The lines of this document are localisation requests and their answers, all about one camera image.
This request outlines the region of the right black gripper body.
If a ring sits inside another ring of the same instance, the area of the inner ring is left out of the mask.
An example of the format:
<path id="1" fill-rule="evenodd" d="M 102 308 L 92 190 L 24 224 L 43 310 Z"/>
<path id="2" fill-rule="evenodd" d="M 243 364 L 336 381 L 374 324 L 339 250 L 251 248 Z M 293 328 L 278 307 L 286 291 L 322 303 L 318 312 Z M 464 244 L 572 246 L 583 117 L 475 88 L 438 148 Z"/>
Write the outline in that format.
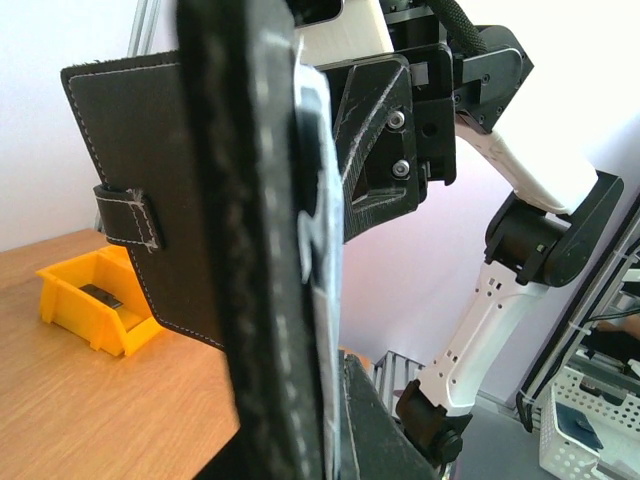
<path id="1" fill-rule="evenodd" d="M 344 239 L 415 211 L 455 178 L 452 54 L 442 43 L 321 66 L 344 192 Z"/>

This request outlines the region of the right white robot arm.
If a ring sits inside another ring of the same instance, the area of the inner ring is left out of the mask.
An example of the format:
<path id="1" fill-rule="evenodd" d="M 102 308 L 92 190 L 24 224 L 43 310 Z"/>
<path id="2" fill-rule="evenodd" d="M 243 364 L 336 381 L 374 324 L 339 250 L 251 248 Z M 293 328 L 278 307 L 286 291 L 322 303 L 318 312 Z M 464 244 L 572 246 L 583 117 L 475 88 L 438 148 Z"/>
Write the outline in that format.
<path id="1" fill-rule="evenodd" d="M 454 180 L 454 142 L 510 185 L 490 221 L 475 291 L 446 349 L 396 411 L 434 466 L 461 452 L 479 387 L 518 323 L 584 268 L 622 180 L 514 146 L 496 127 L 533 64 L 511 30 L 473 24 L 454 1 L 342 1 L 311 56 L 329 76 L 347 238 L 413 211 Z"/>

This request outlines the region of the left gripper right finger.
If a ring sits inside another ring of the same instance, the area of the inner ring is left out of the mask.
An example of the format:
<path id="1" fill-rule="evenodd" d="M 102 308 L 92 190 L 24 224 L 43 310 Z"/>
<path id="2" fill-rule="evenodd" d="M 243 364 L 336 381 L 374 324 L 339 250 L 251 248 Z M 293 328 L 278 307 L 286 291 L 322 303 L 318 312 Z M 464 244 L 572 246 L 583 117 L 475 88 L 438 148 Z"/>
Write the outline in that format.
<path id="1" fill-rule="evenodd" d="M 378 397 L 360 359 L 340 359 L 341 479 L 436 479 Z"/>

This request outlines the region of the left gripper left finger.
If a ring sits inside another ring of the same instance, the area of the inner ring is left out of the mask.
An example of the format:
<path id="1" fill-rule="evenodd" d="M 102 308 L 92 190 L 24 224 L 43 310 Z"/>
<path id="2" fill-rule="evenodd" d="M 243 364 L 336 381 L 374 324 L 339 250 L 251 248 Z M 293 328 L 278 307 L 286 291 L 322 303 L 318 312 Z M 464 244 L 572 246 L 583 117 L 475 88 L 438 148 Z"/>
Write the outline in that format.
<path id="1" fill-rule="evenodd" d="M 222 330 L 249 479 L 325 473 L 315 340 L 300 280 L 294 21 L 283 1 L 181 1 L 181 73 L 213 232 Z"/>

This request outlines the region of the black leather card holder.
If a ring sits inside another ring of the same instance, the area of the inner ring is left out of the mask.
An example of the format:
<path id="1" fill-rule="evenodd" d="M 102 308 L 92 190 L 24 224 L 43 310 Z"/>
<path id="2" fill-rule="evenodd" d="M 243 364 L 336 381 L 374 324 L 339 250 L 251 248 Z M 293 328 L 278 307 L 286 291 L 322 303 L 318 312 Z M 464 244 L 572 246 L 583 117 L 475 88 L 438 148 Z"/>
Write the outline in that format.
<path id="1" fill-rule="evenodd" d="M 60 80 L 99 178 L 94 197 L 108 241 L 127 250 L 155 319 L 220 350 L 227 362 L 211 262 L 210 179 L 196 163 L 178 53 L 69 66 Z M 296 238 L 322 401 L 320 479 L 336 479 L 343 194 L 328 79 L 294 57 L 293 87 Z M 226 472 L 232 479 L 246 478 L 238 433 L 235 466 Z"/>

